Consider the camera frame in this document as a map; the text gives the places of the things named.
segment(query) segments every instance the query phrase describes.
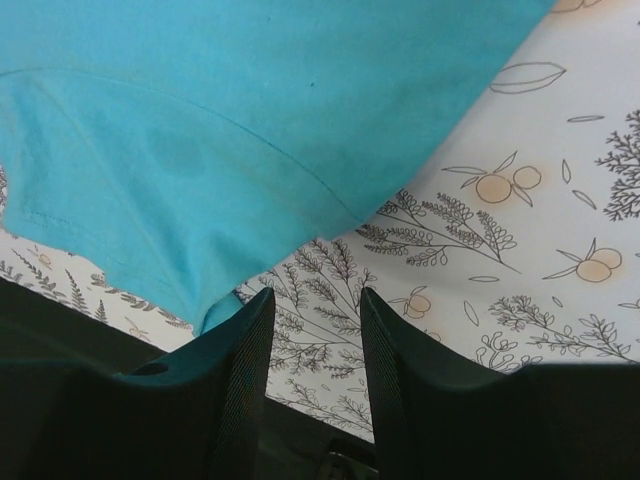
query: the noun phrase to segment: orange fruit illustration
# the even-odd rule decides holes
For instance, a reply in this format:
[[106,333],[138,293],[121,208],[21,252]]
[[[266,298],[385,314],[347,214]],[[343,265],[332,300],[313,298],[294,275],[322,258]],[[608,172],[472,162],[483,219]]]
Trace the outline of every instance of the orange fruit illustration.
[[513,182],[523,190],[530,190],[540,185],[542,175],[534,167],[522,167],[513,174]]
[[44,253],[41,253],[39,255],[38,260],[40,260],[40,262],[47,267],[51,265],[51,259],[47,257]]
[[622,265],[622,255],[620,255],[620,252],[612,248],[599,248],[593,252],[593,255],[589,257],[589,260],[604,263],[611,270]]
[[487,203],[504,202],[511,195],[511,182],[494,173],[485,175],[476,183],[476,193]]
[[587,282],[600,283],[611,276],[611,268],[597,260],[585,260],[578,265],[576,274]]
[[407,315],[410,318],[423,318],[424,314],[431,310],[431,302],[422,295],[411,295],[407,302]]

